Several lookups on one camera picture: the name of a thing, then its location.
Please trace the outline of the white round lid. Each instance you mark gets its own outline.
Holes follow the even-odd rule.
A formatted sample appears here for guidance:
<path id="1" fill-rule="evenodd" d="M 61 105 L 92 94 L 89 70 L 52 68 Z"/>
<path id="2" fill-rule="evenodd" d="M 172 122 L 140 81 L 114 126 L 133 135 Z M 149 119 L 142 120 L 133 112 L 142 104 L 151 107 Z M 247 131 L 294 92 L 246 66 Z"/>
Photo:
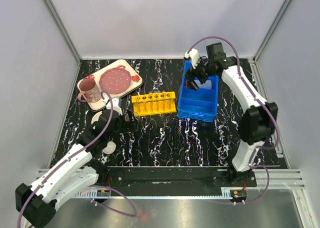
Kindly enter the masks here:
<path id="1" fill-rule="evenodd" d="M 109 141 L 107 146 L 103 149 L 104 154 L 112 154 L 116 150 L 117 145 L 113 141 Z"/>

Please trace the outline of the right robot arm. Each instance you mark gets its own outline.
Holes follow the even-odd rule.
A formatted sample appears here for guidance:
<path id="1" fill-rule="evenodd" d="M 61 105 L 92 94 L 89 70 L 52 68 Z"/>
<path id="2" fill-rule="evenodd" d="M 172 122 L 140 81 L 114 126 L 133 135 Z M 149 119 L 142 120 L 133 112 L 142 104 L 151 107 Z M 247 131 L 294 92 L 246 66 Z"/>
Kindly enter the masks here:
<path id="1" fill-rule="evenodd" d="M 196 79 L 203 84 L 211 76 L 217 75 L 240 103 L 243 110 L 238 125 L 240 143 L 226 175 L 229 184 L 238 186 L 250 177 L 258 151 L 278 131 L 278 106 L 268 102 L 254 89 L 240 66 L 238 54 L 228 57 L 222 43 L 208 45 L 206 51 L 206 58 L 201 57 L 194 47 L 185 52 L 184 59 L 191 62 L 191 67 L 185 73 L 186 86 L 198 90 Z"/>

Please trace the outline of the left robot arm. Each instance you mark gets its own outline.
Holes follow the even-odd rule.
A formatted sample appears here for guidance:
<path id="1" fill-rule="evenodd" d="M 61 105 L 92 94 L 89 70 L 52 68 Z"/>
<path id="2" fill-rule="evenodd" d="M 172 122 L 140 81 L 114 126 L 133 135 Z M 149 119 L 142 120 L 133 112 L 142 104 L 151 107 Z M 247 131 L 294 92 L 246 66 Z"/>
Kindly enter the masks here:
<path id="1" fill-rule="evenodd" d="M 111 190 L 118 172 L 98 161 L 97 156 L 107 148 L 116 134 L 127 131 L 120 107 L 102 111 L 80 135 L 77 142 L 44 175 L 32 184 L 20 184 L 15 190 L 15 206 L 19 212 L 17 227 L 25 218 L 32 227 L 45 227 L 58 209 L 86 187 Z"/>

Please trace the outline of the clear glass stoppered flask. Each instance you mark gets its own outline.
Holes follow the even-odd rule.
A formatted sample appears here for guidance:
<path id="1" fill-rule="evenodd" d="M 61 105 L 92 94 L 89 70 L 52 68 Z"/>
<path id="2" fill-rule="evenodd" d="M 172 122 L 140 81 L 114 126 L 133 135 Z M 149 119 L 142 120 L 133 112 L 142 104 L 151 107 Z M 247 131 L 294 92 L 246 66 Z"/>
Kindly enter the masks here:
<path id="1" fill-rule="evenodd" d="M 126 122 L 137 123 L 138 120 L 139 120 L 139 117 L 136 116 L 136 113 L 134 111 L 127 110 L 125 115 L 124 115 L 124 119 L 125 119 Z"/>

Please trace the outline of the yellow test tube rack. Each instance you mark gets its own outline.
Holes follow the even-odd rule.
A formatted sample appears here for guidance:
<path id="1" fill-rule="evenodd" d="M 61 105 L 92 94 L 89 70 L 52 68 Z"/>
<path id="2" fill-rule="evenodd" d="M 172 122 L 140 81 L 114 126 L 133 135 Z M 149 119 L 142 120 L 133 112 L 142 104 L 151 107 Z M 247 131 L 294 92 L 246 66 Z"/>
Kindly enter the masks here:
<path id="1" fill-rule="evenodd" d="M 172 97 L 172 102 L 171 102 L 171 109 L 168 109 L 168 105 L 166 103 L 166 110 L 163 111 L 162 108 L 162 99 L 161 99 L 161 93 L 160 92 L 160 101 L 159 101 L 159 111 L 157 111 L 157 108 L 155 106 L 155 93 L 153 93 L 154 96 L 154 102 L 153 102 L 153 111 L 150 110 L 150 102 L 149 102 L 149 94 L 143 94 L 143 95 L 136 95 L 140 96 L 140 101 L 141 101 L 141 112 L 138 113 L 137 107 L 136 107 L 136 96 L 131 97 L 131 102 L 133 104 L 133 111 L 137 116 L 150 116 L 150 115 L 161 115 L 161 114 L 167 114 L 167 113 L 176 113 L 177 108 L 176 108 L 176 94 L 174 91 L 170 91 L 171 97 Z"/>

